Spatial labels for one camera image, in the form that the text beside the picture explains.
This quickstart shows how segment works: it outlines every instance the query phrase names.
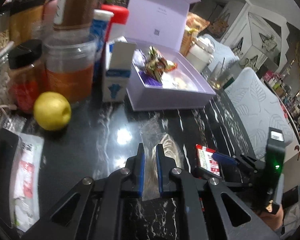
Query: barcode label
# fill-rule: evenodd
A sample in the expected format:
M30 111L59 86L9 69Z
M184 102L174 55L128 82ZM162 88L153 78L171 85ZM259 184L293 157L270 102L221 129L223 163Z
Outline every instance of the barcode label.
M154 29L154 35L159 36L159 34L160 34L160 31L157 29Z
M22 143L22 149L32 152L33 151L34 146L30 143Z
M271 131L270 136L271 136L271 139L283 142L282 133Z

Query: white carton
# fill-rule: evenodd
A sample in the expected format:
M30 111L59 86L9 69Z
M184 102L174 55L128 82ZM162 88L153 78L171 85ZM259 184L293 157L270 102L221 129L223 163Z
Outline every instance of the white carton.
M135 49L136 44L127 42L124 37L106 43L102 79L103 102L124 100Z

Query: spice jar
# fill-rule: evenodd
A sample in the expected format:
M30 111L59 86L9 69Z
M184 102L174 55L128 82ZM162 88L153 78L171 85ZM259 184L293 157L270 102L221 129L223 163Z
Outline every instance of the spice jar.
M38 96L45 91L47 76L43 62L41 40L23 42L9 52L11 91L18 107L30 114Z

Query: white cylindrical container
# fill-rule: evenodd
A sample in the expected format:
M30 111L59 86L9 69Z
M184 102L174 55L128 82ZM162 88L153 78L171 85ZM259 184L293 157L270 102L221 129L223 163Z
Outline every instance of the white cylindrical container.
M214 46L207 38L197 38L195 44L190 48L186 59L194 66L194 68L201 72L210 64L213 58Z
M103 45L105 44L106 31L111 18L114 16L113 12L105 10L94 10L94 16L90 33L98 36L99 42L97 44L96 58L93 70L93 80L95 81L98 75L98 70L101 64L101 56L103 51Z

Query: clear plastic bag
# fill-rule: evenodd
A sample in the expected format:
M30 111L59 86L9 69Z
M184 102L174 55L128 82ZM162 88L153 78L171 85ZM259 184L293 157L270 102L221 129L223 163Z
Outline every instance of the clear plastic bag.
M38 177L44 140L41 137L17 133L22 139L22 157L14 190L17 228L26 232L40 218Z

